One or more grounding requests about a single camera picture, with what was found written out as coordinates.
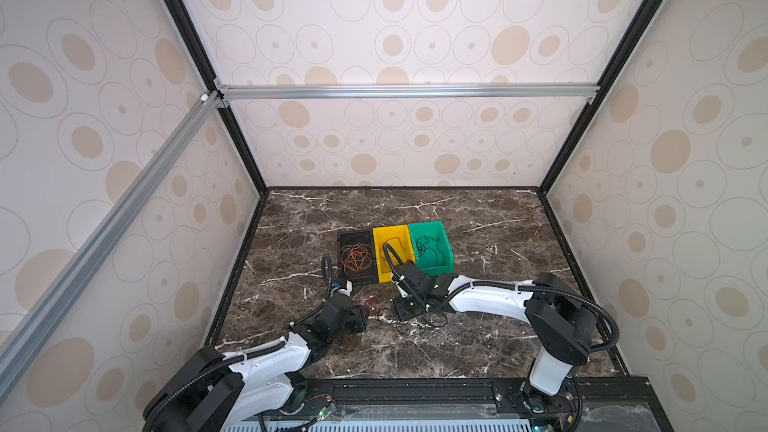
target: plastic storage bin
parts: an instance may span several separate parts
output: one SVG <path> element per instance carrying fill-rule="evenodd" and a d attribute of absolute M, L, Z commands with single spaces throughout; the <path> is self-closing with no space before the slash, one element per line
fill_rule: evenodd
<path fill-rule="evenodd" d="M 409 224 L 416 266 L 430 275 L 453 272 L 453 249 L 442 222 Z"/>
<path fill-rule="evenodd" d="M 336 235 L 336 241 L 339 253 L 339 279 L 348 280 L 354 285 L 375 284 L 379 281 L 379 271 L 376 268 L 376 248 L 373 246 L 373 233 L 370 230 L 340 232 Z M 348 245 L 361 246 L 351 261 L 351 250 L 345 249 Z M 370 260 L 364 259 L 366 247 L 370 253 Z M 348 268 L 345 262 L 354 262 L 358 269 L 366 265 L 367 267 L 363 270 L 353 270 Z"/>
<path fill-rule="evenodd" d="M 373 229 L 373 242 L 376 244 L 376 266 L 379 270 L 379 282 L 391 282 L 392 270 L 384 258 L 384 244 L 389 244 L 395 249 L 403 262 L 413 261 L 413 244 L 408 226 L 376 227 Z M 397 259 L 392 257 L 392 263 L 397 264 Z"/>

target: brown marble surface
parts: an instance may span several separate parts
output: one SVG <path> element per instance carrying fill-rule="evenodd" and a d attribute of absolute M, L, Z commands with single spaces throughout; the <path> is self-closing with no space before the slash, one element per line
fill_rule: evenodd
<path fill-rule="evenodd" d="M 345 229 L 442 220 L 456 273 L 515 281 L 553 272 L 578 290 L 536 197 L 517 190 L 278 189 L 270 194 L 217 348 L 241 350 L 277 338 L 322 297 L 320 258 L 336 260 Z M 377 317 L 394 284 L 355 287 L 371 309 L 368 331 L 345 337 L 302 372 L 308 378 L 524 377 L 541 345 L 523 322 L 490 314 L 447 314 L 397 326 Z M 606 353 L 581 376 L 615 375 Z"/>

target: green bin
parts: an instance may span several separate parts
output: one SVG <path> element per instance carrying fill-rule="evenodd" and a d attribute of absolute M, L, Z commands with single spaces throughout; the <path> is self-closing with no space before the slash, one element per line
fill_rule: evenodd
<path fill-rule="evenodd" d="M 453 250 L 442 222 L 408 224 L 416 266 L 430 275 L 453 272 Z"/>

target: wall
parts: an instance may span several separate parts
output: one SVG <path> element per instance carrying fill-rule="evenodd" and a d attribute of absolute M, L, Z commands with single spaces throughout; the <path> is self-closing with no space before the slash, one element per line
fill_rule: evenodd
<path fill-rule="evenodd" d="M 0 343 L 201 91 L 159 0 L 0 0 Z"/>
<path fill-rule="evenodd" d="M 0 431 L 140 430 L 202 345 L 255 206 L 213 112 L 0 407 Z"/>
<path fill-rule="evenodd" d="M 668 0 L 550 194 L 673 426 L 768 424 L 768 0 Z"/>
<path fill-rule="evenodd" d="M 584 103 L 233 101 L 270 186 L 537 186 Z"/>
<path fill-rule="evenodd" d="M 642 0 L 186 0 L 225 83 L 587 82 Z"/>

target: yellow bin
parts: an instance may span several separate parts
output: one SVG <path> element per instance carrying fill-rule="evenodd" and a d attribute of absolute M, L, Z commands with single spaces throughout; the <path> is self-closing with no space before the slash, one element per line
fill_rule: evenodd
<path fill-rule="evenodd" d="M 373 243 L 376 246 L 376 266 L 379 269 L 379 283 L 392 281 L 392 270 L 384 258 L 384 244 L 389 244 L 395 249 L 403 262 L 414 261 L 413 244 L 408 226 L 375 227 L 373 229 Z M 392 263 L 397 264 L 397 259 L 392 257 Z"/>

